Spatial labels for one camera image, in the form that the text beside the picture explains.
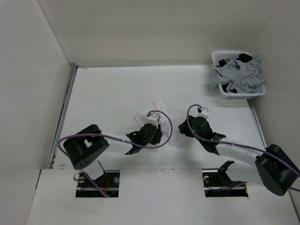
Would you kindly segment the white tank top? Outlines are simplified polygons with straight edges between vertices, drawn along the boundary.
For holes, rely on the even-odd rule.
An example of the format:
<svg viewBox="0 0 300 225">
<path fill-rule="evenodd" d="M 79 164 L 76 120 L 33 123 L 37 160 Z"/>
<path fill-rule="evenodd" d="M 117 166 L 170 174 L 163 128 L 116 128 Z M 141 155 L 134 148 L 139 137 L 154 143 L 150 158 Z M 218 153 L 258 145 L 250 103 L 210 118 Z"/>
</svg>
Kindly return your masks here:
<svg viewBox="0 0 300 225">
<path fill-rule="evenodd" d="M 178 126 L 180 125 L 180 118 L 176 116 L 175 111 L 172 111 L 169 108 L 169 105 L 162 100 L 154 101 L 152 108 L 146 111 L 139 111 L 134 115 L 135 121 L 140 125 L 141 127 L 146 122 L 147 113 L 151 110 L 159 110 L 164 112 L 171 120 L 173 132 L 170 140 L 167 144 L 175 147 L 181 147 L 185 141 L 184 136 L 179 132 Z M 159 121 L 159 124 L 161 125 L 161 132 L 162 132 L 162 141 L 165 142 L 170 134 L 171 134 L 171 125 L 168 119 L 162 115 Z"/>
</svg>

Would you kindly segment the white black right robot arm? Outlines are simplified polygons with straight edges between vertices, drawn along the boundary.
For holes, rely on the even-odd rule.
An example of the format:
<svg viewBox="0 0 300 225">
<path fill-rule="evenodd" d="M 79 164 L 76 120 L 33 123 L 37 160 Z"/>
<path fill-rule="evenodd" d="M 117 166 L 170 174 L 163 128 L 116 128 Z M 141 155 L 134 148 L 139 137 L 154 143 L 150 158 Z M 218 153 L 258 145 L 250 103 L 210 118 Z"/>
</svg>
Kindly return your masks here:
<svg viewBox="0 0 300 225">
<path fill-rule="evenodd" d="M 253 175 L 243 173 L 241 180 L 264 185 L 270 192 L 284 196 L 300 177 L 300 170 L 277 145 L 261 150 L 230 141 L 213 132 L 206 118 L 188 116 L 178 126 L 181 134 L 195 138 L 209 153 L 244 162 L 256 169 Z"/>
</svg>

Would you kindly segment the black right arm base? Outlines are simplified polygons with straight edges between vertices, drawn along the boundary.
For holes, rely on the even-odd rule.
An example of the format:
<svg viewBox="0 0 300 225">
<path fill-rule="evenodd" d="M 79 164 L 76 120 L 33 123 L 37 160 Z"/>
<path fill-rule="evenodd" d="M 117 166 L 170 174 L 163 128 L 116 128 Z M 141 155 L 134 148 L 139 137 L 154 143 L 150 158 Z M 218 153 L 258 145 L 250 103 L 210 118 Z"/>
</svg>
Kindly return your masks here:
<svg viewBox="0 0 300 225">
<path fill-rule="evenodd" d="M 248 197 L 246 182 L 233 181 L 226 173 L 233 163 L 233 161 L 226 161 L 219 168 L 202 170 L 206 197 Z"/>
</svg>

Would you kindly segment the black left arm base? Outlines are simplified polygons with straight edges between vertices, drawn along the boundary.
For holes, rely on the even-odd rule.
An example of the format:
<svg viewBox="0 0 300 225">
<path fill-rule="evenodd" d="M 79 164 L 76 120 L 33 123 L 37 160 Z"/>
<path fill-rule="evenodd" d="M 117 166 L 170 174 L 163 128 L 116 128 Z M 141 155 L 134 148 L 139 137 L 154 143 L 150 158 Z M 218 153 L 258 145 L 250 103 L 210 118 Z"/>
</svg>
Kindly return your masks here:
<svg viewBox="0 0 300 225">
<path fill-rule="evenodd" d="M 77 198 L 117 198 L 119 196 L 120 171 L 105 170 L 100 162 L 76 173 Z"/>
</svg>

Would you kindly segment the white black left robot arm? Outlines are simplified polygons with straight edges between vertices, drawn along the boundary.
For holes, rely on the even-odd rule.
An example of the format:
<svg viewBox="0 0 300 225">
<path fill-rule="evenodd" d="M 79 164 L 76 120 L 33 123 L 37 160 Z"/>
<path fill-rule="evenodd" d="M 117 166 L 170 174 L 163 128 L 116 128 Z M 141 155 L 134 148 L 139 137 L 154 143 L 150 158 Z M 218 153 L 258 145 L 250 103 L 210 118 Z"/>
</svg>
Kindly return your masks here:
<svg viewBox="0 0 300 225">
<path fill-rule="evenodd" d="M 149 144 L 159 144 L 162 133 L 161 126 L 145 124 L 140 130 L 126 135 L 115 135 L 113 139 L 101 132 L 98 125 L 93 124 L 83 129 L 78 135 L 101 134 L 101 136 L 77 136 L 68 138 L 63 147 L 75 170 L 82 170 L 89 175 L 89 181 L 95 187 L 105 182 L 104 172 L 98 162 L 103 152 L 117 152 L 123 155 L 133 155 Z"/>
</svg>

